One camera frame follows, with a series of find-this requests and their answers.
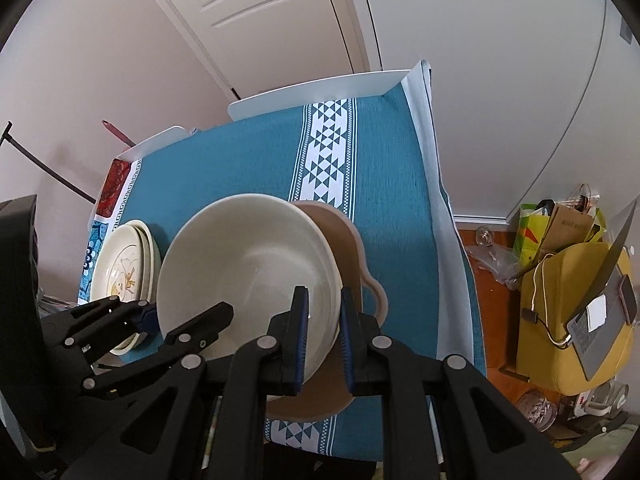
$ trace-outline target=wooden floor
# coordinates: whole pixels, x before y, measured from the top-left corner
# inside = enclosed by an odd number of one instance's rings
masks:
[[[476,244],[475,231],[460,231],[463,243]],[[495,233],[495,242],[511,247],[514,233]],[[498,368],[515,366],[518,347],[518,324],[520,320],[520,293],[509,290],[494,280],[488,270],[480,269],[478,262],[471,260],[476,278],[478,303],[482,318],[484,352],[486,355],[487,376],[491,383],[512,403],[516,403],[522,394],[535,388],[533,384],[519,381],[501,373]],[[542,390],[546,398],[558,402],[561,395],[551,390]]]

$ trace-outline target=brown paper bag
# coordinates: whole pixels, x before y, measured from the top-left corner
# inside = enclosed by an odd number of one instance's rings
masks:
[[[547,253],[557,253],[570,245],[582,243],[589,235],[593,222],[594,218],[587,213],[556,204],[536,259],[540,260]]]

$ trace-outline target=tablecloth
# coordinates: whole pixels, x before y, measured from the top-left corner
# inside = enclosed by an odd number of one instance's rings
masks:
[[[162,256],[204,206],[238,193],[319,200],[358,228],[389,314],[383,333],[415,352],[467,357],[485,372],[478,300],[440,178],[431,69],[420,62],[382,96],[308,104],[224,124],[132,163],[114,160],[91,227],[79,302],[110,231],[148,224]],[[373,312],[365,294],[364,309]],[[153,352],[159,336],[130,352]],[[382,460],[379,398],[316,423],[268,420],[268,440],[319,454]]]

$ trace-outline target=yellow stool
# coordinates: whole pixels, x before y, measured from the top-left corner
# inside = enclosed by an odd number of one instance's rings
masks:
[[[608,250],[606,243],[576,244],[545,260],[547,324],[556,341],[567,336],[565,323],[589,288]],[[618,266],[622,274],[630,275],[631,265],[625,251],[620,255]],[[545,320],[540,267],[536,275],[534,309],[540,319]],[[533,278],[534,271],[530,270],[522,279],[521,308],[531,308]],[[612,378],[629,359],[633,340],[632,327],[623,326],[596,375],[587,381],[573,345],[559,349],[549,341],[542,323],[520,319],[516,373],[543,388],[566,396],[577,395]]]

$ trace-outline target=silver bolt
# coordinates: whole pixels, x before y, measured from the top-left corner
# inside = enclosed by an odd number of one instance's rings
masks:
[[[447,365],[454,370],[462,370],[466,366],[466,359],[462,355],[452,355],[447,358]]]
[[[391,339],[386,335],[377,335],[371,340],[371,344],[376,348],[385,349],[391,346]]]
[[[258,338],[257,343],[260,348],[268,349],[276,346],[278,340],[272,335],[263,335],[262,337]]]
[[[193,370],[197,368],[202,362],[202,357],[196,354],[185,355],[180,361],[182,368],[187,368],[187,370]]]

